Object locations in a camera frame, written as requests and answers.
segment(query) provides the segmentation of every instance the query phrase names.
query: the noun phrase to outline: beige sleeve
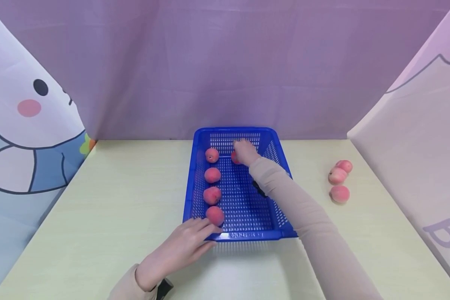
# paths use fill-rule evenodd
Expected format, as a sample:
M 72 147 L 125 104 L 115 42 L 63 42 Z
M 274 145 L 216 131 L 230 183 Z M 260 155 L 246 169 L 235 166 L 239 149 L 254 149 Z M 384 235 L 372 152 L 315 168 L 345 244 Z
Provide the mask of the beige sleeve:
M 327 300 L 383 299 L 325 210 L 282 167 L 261 157 L 250 175 L 297 232 Z
M 157 288 L 151 292 L 144 292 L 135 280 L 135 270 L 138 264 L 133 265 L 118 281 L 108 296 L 108 300 L 156 300 Z

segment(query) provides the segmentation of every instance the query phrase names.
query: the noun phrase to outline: pink peach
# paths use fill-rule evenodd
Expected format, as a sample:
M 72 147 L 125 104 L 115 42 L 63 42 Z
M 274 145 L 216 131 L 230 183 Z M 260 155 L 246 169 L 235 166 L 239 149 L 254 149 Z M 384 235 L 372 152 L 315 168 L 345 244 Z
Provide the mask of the pink peach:
M 207 158 L 207 161 L 211 164 L 216 163 L 218 161 L 218 150 L 215 148 L 209 148 L 207 151 L 205 151 L 205 157 Z
M 339 160 L 335 167 L 341 168 L 342 170 L 346 171 L 347 174 L 350 173 L 353 169 L 353 165 L 349 160 Z
M 328 173 L 328 181 L 333 185 L 343 183 L 346 177 L 347 177 L 346 171 L 339 167 L 332 168 L 330 173 Z
M 330 190 L 330 196 L 336 202 L 345 203 L 350 198 L 350 190 L 343 185 L 334 186 Z
M 219 227 L 224 224 L 225 215 L 224 212 L 218 206 L 210 206 L 205 213 L 207 218 L 210 220 L 210 223 Z
M 203 191 L 203 199 L 208 205 L 216 205 L 222 198 L 222 191 L 216 187 L 212 186 Z
M 205 180 L 208 183 L 216 183 L 217 181 L 220 180 L 221 177 L 222 177 L 222 174 L 215 167 L 213 167 L 213 168 L 211 167 L 205 171 Z
M 232 151 L 232 161 L 236 165 L 240 165 L 240 161 L 237 159 L 237 153 L 235 151 Z

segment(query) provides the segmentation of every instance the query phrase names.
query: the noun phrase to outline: light yellow tabletop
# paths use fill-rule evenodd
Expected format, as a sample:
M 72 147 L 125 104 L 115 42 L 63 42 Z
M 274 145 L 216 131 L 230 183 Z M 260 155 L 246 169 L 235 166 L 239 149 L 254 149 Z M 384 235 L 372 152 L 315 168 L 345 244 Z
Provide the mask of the light yellow tabletop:
M 450 300 L 450 279 L 350 141 L 282 141 L 384 299 Z M 0 300 L 106 299 L 182 221 L 190 141 L 101 141 L 0 287 Z M 351 199 L 327 173 L 349 159 Z M 324 299 L 297 239 L 220 243 L 170 277 L 170 300 Z

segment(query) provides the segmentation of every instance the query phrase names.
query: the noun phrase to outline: purple backdrop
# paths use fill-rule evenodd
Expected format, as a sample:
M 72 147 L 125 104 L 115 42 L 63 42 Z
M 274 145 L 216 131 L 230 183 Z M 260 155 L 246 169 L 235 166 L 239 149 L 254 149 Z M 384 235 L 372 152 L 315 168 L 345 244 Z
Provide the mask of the purple backdrop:
M 0 0 L 95 139 L 345 138 L 450 0 Z

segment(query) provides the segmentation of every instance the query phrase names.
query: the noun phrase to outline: cartoon rabbit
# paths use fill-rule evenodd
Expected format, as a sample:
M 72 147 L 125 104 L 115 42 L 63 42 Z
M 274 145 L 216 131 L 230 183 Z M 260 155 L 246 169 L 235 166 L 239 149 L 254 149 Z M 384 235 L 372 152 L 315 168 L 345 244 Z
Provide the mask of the cartoon rabbit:
M 72 99 L 25 63 L 0 75 L 0 139 L 8 143 L 0 149 L 0 190 L 13 194 L 66 186 L 94 144 Z

